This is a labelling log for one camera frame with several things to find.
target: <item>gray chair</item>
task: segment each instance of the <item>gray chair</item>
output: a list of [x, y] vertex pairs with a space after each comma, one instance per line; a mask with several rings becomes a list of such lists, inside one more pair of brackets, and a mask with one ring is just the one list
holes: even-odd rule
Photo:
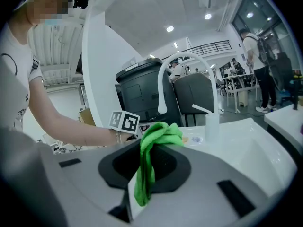
[[193, 108], [193, 104], [214, 111], [212, 84], [203, 74], [194, 73], [176, 80], [174, 89], [180, 111], [185, 115], [186, 126], [188, 126], [187, 115], [193, 115], [196, 126], [195, 114], [206, 114]]

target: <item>person in background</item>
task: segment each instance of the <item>person in background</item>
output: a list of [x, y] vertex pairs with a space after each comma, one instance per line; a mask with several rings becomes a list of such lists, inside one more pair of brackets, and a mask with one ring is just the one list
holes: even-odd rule
[[240, 30], [240, 35], [243, 39], [245, 49], [247, 51], [248, 64], [253, 67], [256, 78], [260, 84], [262, 92], [262, 105], [256, 107], [256, 110], [261, 113], [268, 113], [267, 109], [277, 110], [276, 108], [276, 92], [273, 84], [273, 79], [269, 75], [269, 68], [259, 59], [258, 39], [259, 37], [250, 33], [246, 29]]
[[1, 99], [9, 105], [18, 102], [18, 109], [13, 112], [14, 122], [6, 124], [12, 130], [23, 131], [22, 119], [29, 107], [41, 128], [56, 140], [78, 146], [110, 146], [124, 142], [130, 134], [84, 124], [58, 113], [43, 86], [40, 63], [28, 45], [27, 33], [30, 28], [51, 19], [52, 15], [63, 13], [67, 5], [68, 0], [28, 0], [13, 12], [5, 24], [0, 36], [3, 60], [0, 66], [8, 67], [7, 73], [15, 76], [19, 90], [25, 92], [22, 98]]
[[240, 63], [238, 63], [236, 61], [235, 58], [232, 59], [232, 64], [235, 67], [235, 71], [237, 73], [237, 75], [243, 75], [245, 74], [245, 70], [243, 69], [243, 67], [240, 65]]
[[184, 67], [178, 63], [177, 59], [173, 60], [170, 64], [173, 67], [172, 74], [169, 76], [172, 82], [186, 75]]

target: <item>hand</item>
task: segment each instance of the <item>hand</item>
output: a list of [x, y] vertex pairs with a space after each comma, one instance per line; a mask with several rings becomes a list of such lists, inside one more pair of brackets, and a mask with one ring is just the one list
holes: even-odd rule
[[128, 139], [129, 137], [131, 137], [131, 136], [132, 136], [132, 134], [121, 132], [121, 141], [122, 141], [122, 142], [126, 142], [127, 139]]

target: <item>sink basin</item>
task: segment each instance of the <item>sink basin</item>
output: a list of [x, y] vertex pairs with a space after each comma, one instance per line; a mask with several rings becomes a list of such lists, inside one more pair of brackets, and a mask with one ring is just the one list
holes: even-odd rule
[[205, 127], [180, 128], [185, 147], [219, 157], [254, 181], [268, 197], [287, 188], [297, 170], [287, 151], [253, 119], [222, 123], [215, 145], [205, 142]]

